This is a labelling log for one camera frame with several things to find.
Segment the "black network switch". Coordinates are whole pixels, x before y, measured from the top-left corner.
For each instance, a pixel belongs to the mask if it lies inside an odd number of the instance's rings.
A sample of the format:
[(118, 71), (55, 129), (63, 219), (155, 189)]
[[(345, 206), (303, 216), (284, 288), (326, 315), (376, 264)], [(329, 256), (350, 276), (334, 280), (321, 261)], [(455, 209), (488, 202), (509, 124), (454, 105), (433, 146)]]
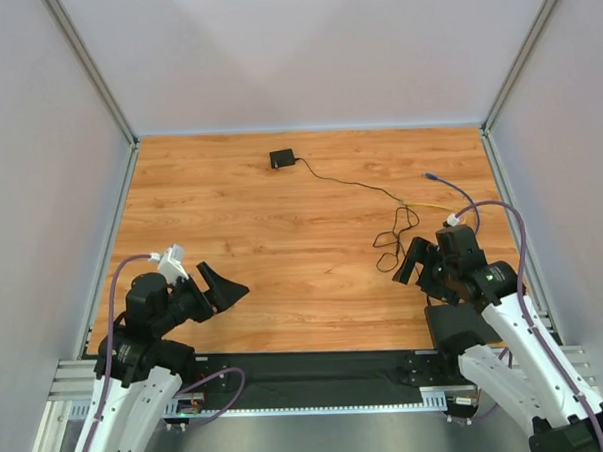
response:
[(467, 332), (475, 333), (486, 344), (497, 345), (503, 341), (470, 304), (429, 305), (424, 308), (424, 315), (436, 349), (453, 335)]

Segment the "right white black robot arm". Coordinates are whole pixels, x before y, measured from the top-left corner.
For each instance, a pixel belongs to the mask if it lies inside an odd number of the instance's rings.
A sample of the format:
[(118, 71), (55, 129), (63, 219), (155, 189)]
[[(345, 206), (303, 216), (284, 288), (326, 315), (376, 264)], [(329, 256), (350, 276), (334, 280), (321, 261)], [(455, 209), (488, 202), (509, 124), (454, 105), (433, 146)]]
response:
[(434, 242), (413, 238), (393, 279), (406, 284), (414, 270), (428, 297), (470, 304), (505, 343), (517, 370), (473, 330), (438, 349), (519, 424), (531, 452), (603, 452), (603, 399), (548, 333), (512, 266), (488, 263), (474, 232), (452, 226)]

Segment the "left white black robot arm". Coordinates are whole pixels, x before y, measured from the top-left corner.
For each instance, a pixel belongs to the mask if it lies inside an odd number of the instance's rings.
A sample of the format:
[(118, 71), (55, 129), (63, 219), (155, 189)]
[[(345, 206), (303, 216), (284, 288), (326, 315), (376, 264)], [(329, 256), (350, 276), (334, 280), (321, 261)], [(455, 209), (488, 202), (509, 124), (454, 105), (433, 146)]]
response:
[(223, 313), (249, 289), (204, 262), (197, 270), (206, 290), (181, 272), (155, 271), (132, 280), (124, 311), (109, 318), (99, 344), (92, 398), (74, 452), (145, 452), (176, 394), (207, 383), (194, 348), (165, 336), (188, 320), (201, 323)]

